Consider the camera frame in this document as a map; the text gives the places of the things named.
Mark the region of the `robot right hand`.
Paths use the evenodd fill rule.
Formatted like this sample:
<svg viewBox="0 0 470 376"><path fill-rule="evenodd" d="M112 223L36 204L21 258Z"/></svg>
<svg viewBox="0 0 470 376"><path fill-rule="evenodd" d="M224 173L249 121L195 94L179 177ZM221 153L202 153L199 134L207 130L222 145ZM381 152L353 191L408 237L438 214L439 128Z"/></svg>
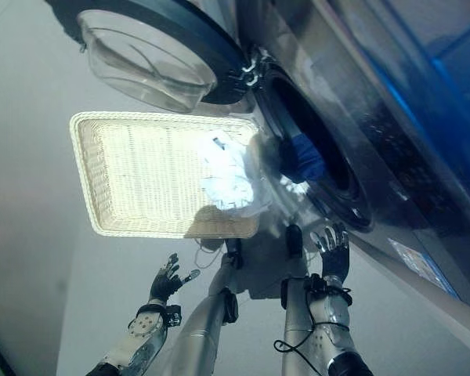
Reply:
<svg viewBox="0 0 470 376"><path fill-rule="evenodd" d="M310 238L322 259L322 277L336 277L342 283L349 273L349 235L341 222L326 225L321 233Z"/></svg>

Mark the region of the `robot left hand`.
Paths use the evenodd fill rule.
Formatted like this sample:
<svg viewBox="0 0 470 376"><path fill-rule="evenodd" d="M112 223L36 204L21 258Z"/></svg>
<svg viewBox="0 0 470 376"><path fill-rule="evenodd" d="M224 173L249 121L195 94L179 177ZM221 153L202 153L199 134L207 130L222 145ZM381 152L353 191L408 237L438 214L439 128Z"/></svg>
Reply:
<svg viewBox="0 0 470 376"><path fill-rule="evenodd" d="M183 285L200 276L199 269L191 270L181 277L179 270L179 257L176 253L168 257L167 262L159 269L150 287L148 302L165 305L168 299L174 295Z"/></svg>

